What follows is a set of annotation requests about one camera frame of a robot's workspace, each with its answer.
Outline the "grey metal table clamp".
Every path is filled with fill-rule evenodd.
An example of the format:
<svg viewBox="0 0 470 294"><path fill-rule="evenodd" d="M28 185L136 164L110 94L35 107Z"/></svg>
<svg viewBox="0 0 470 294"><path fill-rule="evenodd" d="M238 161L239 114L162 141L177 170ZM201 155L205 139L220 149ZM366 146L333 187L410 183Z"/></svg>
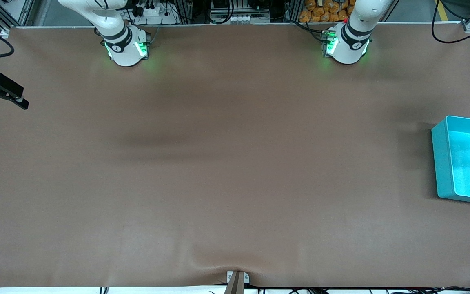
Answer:
<svg viewBox="0 0 470 294"><path fill-rule="evenodd" d="M250 276L243 271L227 272L227 287L224 294L244 294L246 284L250 283Z"/></svg>

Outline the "pile of orange objects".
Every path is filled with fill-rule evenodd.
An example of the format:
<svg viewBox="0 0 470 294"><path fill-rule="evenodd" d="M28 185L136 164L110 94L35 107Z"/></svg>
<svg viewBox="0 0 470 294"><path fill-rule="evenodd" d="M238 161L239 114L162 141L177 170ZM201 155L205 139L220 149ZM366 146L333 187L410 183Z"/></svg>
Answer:
<svg viewBox="0 0 470 294"><path fill-rule="evenodd" d="M356 0L304 0L298 22L346 22Z"/></svg>

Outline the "brown table mat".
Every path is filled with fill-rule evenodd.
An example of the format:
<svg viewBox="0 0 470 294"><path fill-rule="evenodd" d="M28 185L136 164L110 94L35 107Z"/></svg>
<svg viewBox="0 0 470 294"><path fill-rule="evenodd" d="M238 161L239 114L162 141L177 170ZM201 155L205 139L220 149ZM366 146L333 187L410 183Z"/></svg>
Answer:
<svg viewBox="0 0 470 294"><path fill-rule="evenodd" d="M16 28L0 72L0 287L470 287L470 203L431 128L470 117L470 39L381 24L340 65L295 25Z"/></svg>

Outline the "white power strip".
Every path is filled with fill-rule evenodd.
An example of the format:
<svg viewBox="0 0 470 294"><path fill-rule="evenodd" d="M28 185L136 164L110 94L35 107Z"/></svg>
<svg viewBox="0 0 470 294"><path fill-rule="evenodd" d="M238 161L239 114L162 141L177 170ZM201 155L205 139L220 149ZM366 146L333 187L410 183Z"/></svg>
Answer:
<svg viewBox="0 0 470 294"><path fill-rule="evenodd" d="M177 8L168 0L131 0L127 15L134 25L181 24Z"/></svg>

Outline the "white connector block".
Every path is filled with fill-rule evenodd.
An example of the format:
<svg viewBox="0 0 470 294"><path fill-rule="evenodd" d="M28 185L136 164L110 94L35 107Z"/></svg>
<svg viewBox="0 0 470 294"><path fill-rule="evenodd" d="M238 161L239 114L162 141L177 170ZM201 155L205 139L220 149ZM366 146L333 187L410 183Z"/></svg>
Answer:
<svg viewBox="0 0 470 294"><path fill-rule="evenodd" d="M259 23L270 23L271 19L268 18L268 15L262 14L234 14L226 20L228 17L227 14L211 14L210 19L211 23L222 23L222 24L259 24Z"/></svg>

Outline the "teal plastic bin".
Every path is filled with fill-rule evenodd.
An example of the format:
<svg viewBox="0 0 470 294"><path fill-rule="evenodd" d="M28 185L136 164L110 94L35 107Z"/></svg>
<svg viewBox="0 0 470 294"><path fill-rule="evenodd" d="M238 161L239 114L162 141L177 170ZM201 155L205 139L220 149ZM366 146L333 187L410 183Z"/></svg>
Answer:
<svg viewBox="0 0 470 294"><path fill-rule="evenodd" d="M431 136L438 197L470 203L470 118L446 116Z"/></svg>

